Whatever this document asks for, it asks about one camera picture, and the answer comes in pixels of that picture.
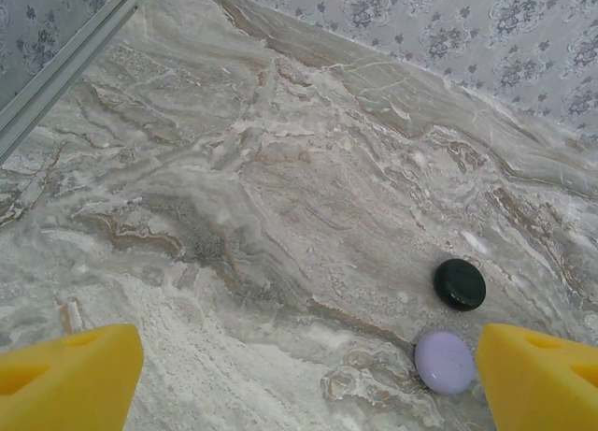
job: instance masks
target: patterned wallpaper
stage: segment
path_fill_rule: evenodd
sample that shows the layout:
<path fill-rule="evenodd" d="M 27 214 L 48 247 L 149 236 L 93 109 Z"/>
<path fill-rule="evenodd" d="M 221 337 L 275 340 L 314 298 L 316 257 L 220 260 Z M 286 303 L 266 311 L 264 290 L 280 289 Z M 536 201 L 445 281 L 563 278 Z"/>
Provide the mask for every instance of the patterned wallpaper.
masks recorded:
<path fill-rule="evenodd" d="M 0 0 L 0 110 L 107 0 Z"/>
<path fill-rule="evenodd" d="M 598 139 L 598 0 L 253 0 Z"/>

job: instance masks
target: marble surface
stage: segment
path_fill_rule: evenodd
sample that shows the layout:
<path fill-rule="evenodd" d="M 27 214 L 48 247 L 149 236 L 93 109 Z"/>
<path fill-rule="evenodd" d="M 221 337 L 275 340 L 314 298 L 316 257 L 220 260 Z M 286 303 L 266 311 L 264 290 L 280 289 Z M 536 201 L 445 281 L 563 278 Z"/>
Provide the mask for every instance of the marble surface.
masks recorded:
<path fill-rule="evenodd" d="M 127 430 L 492 430 L 414 343 L 598 344 L 598 145 L 244 0 L 147 0 L 0 171 L 2 351 L 106 323 Z M 459 256 L 488 283 L 435 296 Z"/>

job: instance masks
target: lavender stone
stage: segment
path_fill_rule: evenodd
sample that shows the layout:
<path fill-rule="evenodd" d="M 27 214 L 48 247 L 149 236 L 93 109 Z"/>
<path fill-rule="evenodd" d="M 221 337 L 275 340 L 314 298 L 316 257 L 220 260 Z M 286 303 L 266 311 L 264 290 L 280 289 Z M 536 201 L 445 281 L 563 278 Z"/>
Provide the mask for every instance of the lavender stone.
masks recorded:
<path fill-rule="evenodd" d="M 475 373 L 474 357 L 467 344 L 448 331 L 432 331 L 420 339 L 415 367 L 430 389 L 445 395 L 463 392 Z"/>

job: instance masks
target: white marble vein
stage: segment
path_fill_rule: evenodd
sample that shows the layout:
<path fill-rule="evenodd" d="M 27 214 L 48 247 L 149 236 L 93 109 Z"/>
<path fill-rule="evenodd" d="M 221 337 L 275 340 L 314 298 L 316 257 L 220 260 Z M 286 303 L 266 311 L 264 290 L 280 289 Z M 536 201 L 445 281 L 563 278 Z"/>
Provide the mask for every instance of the white marble vein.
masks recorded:
<path fill-rule="evenodd" d="M 490 430 L 431 328 L 598 344 L 596 143 L 242 0 L 148 0 L 0 172 L 3 351 L 138 326 L 128 430 Z M 485 304 L 435 298 L 459 256 Z"/>

